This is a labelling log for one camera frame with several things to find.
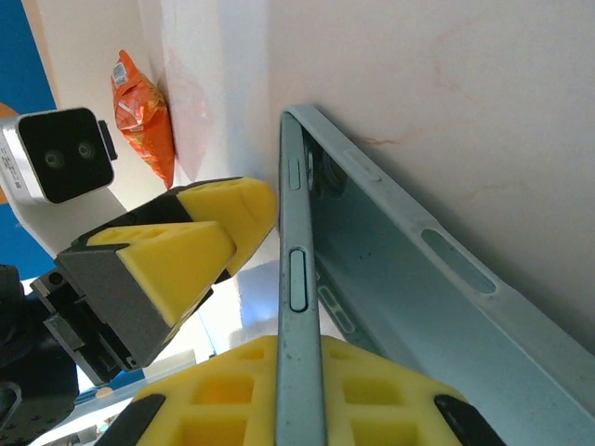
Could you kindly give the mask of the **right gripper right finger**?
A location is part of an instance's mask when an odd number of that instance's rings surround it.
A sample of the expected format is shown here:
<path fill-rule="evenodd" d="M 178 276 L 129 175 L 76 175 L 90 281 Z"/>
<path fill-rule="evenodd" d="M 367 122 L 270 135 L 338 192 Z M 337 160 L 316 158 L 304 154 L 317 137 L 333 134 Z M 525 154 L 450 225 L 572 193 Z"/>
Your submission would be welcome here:
<path fill-rule="evenodd" d="M 456 389 L 350 343 L 321 338 L 329 445 L 502 445 Z"/>

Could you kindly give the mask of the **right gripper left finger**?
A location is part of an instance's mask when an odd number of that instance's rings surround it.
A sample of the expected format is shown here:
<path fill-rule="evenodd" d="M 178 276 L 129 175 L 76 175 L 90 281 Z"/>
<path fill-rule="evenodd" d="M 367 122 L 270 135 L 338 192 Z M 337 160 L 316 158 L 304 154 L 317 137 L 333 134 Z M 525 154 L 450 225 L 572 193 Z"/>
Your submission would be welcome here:
<path fill-rule="evenodd" d="M 277 337 L 265 335 L 150 383 L 98 445 L 272 445 Z"/>

